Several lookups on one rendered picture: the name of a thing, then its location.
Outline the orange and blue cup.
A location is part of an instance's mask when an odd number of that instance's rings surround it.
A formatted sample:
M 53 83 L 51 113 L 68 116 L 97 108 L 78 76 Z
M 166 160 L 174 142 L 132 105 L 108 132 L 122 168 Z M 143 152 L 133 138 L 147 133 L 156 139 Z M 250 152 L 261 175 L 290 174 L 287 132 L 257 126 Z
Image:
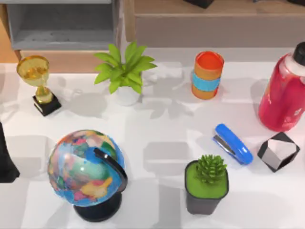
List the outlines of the orange and blue cup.
M 196 55 L 191 76 L 192 93 L 199 99 L 209 100 L 216 96 L 224 67 L 223 57 L 213 51 Z

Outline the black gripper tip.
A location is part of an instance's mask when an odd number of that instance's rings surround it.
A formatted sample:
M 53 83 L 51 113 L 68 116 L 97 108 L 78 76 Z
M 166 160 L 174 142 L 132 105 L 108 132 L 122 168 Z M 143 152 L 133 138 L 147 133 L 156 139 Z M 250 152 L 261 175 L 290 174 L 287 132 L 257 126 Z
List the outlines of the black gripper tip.
M 20 176 L 6 145 L 5 135 L 0 122 L 0 183 L 12 183 Z

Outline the blue stapler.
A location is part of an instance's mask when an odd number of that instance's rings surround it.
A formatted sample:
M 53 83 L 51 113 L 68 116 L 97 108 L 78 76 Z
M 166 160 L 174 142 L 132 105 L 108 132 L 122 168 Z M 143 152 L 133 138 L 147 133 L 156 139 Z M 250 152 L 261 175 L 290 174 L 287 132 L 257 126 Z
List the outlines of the blue stapler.
M 240 164 L 252 163 L 254 158 L 250 150 L 225 124 L 216 126 L 213 140 Z

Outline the red bottle with black cap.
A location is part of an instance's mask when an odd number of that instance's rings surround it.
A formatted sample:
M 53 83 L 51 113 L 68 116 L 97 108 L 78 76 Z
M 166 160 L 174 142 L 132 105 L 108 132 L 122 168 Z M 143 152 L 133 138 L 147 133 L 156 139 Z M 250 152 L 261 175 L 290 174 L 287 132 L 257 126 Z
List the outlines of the red bottle with black cap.
M 276 63 L 261 99 L 258 115 L 268 129 L 292 129 L 305 112 L 305 42 Z

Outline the colourful globe on black stand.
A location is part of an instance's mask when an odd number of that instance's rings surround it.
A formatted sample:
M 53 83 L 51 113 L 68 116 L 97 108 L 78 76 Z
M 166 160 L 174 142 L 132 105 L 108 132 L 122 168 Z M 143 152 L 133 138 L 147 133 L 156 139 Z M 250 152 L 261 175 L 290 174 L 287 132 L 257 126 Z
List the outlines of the colourful globe on black stand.
M 107 134 L 73 131 L 59 140 L 47 165 L 54 192 L 85 221 L 102 222 L 120 208 L 128 184 L 123 153 Z

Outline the black and white faceted holder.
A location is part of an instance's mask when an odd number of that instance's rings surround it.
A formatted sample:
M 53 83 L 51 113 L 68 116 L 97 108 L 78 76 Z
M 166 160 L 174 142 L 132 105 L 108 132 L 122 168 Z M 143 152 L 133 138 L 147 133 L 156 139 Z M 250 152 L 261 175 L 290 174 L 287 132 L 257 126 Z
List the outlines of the black and white faceted holder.
M 258 150 L 258 157 L 273 172 L 291 163 L 300 151 L 300 147 L 285 133 L 279 132 L 264 141 Z

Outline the green succulent in black pot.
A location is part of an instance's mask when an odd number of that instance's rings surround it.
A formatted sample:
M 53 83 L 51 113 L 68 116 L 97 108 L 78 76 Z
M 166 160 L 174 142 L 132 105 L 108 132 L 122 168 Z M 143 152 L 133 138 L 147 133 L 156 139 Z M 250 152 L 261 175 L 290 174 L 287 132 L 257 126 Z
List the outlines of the green succulent in black pot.
M 186 208 L 191 214 L 211 215 L 229 192 L 227 164 L 220 155 L 202 155 L 184 170 Z

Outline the gold trophy on black base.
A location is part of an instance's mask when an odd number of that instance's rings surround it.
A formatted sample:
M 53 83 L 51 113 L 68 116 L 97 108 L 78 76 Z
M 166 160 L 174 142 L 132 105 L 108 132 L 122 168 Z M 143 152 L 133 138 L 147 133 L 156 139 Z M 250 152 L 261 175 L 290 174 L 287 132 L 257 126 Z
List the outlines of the gold trophy on black base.
M 45 57 L 40 55 L 25 57 L 17 64 L 16 71 L 25 83 L 36 88 L 35 95 L 32 98 L 34 106 L 43 116 L 61 108 L 60 101 L 47 87 L 49 61 Z

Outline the wooden shelf unit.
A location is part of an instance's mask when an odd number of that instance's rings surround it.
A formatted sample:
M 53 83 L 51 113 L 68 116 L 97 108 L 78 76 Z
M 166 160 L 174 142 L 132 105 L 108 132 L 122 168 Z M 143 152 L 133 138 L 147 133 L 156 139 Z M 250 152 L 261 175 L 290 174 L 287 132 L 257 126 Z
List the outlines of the wooden shelf unit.
M 290 48 L 305 41 L 305 0 L 122 0 L 125 37 L 151 48 Z

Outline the black object on shelf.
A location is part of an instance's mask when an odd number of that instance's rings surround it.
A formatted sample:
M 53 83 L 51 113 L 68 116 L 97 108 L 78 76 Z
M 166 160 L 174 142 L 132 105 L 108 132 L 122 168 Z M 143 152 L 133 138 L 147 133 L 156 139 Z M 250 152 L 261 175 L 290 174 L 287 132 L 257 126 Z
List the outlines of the black object on shelf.
M 207 9 L 214 0 L 183 0 L 185 2 L 188 2 L 194 6 L 200 7 L 202 9 Z

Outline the grey cabinet with dark inside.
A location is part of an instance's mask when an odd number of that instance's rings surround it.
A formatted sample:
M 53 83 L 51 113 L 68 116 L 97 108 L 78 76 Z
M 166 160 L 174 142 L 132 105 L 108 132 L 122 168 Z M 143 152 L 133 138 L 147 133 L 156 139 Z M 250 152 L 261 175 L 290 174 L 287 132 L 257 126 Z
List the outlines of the grey cabinet with dark inside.
M 120 0 L 0 0 L 15 50 L 106 50 L 116 43 Z

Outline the green plant in white pot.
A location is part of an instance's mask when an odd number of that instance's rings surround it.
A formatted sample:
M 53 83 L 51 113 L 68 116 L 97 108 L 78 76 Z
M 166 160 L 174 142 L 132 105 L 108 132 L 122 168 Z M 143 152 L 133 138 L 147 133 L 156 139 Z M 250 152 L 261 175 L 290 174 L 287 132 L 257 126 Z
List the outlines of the green plant in white pot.
M 144 55 L 145 45 L 129 43 L 122 57 L 119 48 L 111 43 L 108 52 L 98 52 L 94 57 L 102 60 L 95 70 L 99 72 L 94 83 L 109 81 L 108 90 L 113 99 L 124 106 L 136 104 L 142 95 L 142 73 L 157 67 L 155 59 Z

